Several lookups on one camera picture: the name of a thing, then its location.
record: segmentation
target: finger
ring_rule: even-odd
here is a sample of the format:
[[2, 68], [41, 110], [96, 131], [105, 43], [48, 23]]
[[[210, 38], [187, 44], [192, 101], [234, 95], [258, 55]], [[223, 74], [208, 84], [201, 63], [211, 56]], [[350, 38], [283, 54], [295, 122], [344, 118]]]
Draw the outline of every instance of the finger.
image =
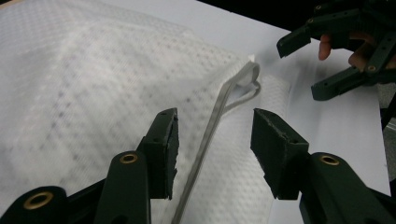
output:
[[318, 57], [321, 61], [327, 59], [332, 51], [331, 38], [329, 35], [320, 37]]
[[370, 56], [374, 52], [374, 47], [364, 42], [350, 57], [349, 64], [357, 67], [361, 72], [364, 70], [365, 65], [369, 61]]
[[390, 58], [387, 66], [385, 68], [386, 69], [395, 69], [396, 68], [396, 54]]

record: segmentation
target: dark background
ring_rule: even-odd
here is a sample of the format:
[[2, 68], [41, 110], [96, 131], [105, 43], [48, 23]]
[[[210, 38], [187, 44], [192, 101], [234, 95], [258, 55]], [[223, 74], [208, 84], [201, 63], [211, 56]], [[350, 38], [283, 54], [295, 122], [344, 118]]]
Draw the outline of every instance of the dark background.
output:
[[315, 6], [329, 2], [329, 0], [199, 1], [289, 31], [303, 26], [313, 16]]

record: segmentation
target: perforated fabric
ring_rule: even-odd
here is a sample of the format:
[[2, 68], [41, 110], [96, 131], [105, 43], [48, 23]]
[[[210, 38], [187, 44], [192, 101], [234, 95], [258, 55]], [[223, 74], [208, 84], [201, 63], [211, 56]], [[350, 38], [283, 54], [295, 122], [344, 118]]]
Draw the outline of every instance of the perforated fabric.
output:
[[268, 223], [272, 201], [262, 168], [250, 149], [253, 109], [286, 119], [290, 84], [261, 78], [262, 92], [221, 117], [183, 217], [183, 224]]
[[1, 214], [31, 189], [70, 195], [105, 178], [158, 112], [177, 107], [174, 197], [151, 201], [152, 223], [170, 223], [223, 87], [256, 64], [184, 27], [93, 1], [23, 1], [2, 9], [0, 27]]

